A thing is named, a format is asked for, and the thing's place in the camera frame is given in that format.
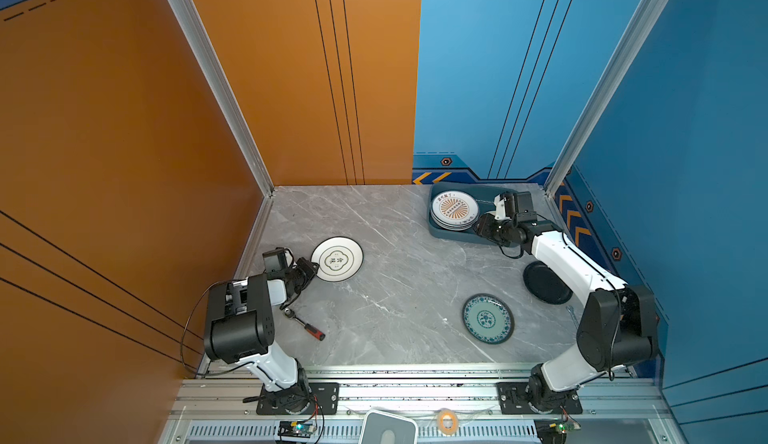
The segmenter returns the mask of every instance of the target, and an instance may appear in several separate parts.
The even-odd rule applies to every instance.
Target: gray marble tabletop
[[[536,184],[534,206],[550,217]],[[535,259],[509,259],[498,247],[437,239],[428,231],[430,186],[278,187],[260,253],[289,247],[310,258],[324,239],[350,237],[365,253],[360,271],[341,283],[315,278],[291,306],[326,334],[322,342],[276,316],[276,341],[305,366],[544,362],[575,342],[566,305],[537,300],[522,271]],[[260,254],[252,274],[262,272]],[[476,340],[462,322],[462,306],[477,293],[503,300],[512,311],[512,337],[493,345]],[[581,303],[568,303],[581,317]]]

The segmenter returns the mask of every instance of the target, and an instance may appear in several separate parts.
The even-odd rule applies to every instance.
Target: roll of orange tape
[[[444,420],[450,419],[451,420],[451,426],[446,427],[446,424],[444,423]],[[444,409],[437,414],[437,428],[445,434],[446,436],[453,436],[456,434],[456,431],[458,430],[458,417],[456,417],[456,413],[451,410]]]

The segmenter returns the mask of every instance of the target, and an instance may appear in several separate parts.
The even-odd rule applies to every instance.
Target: blue wall
[[[766,440],[766,22],[768,0],[670,0],[576,162],[667,316],[696,443]]]
[[[422,0],[415,153],[482,179],[551,165],[639,2]]]

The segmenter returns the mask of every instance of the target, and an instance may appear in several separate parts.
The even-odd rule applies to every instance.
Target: black mounting plate
[[[339,382],[310,381],[310,388],[312,389],[312,394],[317,396],[317,403],[320,404],[322,413],[326,416],[336,414],[336,404],[339,402]],[[262,387],[259,405],[256,407],[256,414],[259,416],[298,416],[298,414],[291,414],[285,408],[270,406],[264,399],[265,392],[264,387]],[[314,408],[311,406],[309,412],[302,412],[301,415],[310,415],[312,412],[314,412]]]
[[[552,412],[536,412],[528,404],[528,398],[525,396],[527,382],[497,382],[498,403],[502,407],[502,414],[536,414],[538,416],[557,416],[560,417],[560,410]],[[576,391],[568,391],[568,398],[565,400],[565,411],[568,414],[581,414],[581,400]]]

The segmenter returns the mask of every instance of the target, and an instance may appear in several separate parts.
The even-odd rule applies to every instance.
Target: stack of plates
[[[472,227],[479,210],[477,201],[469,194],[448,190],[435,196],[429,214],[440,227],[461,232]]]

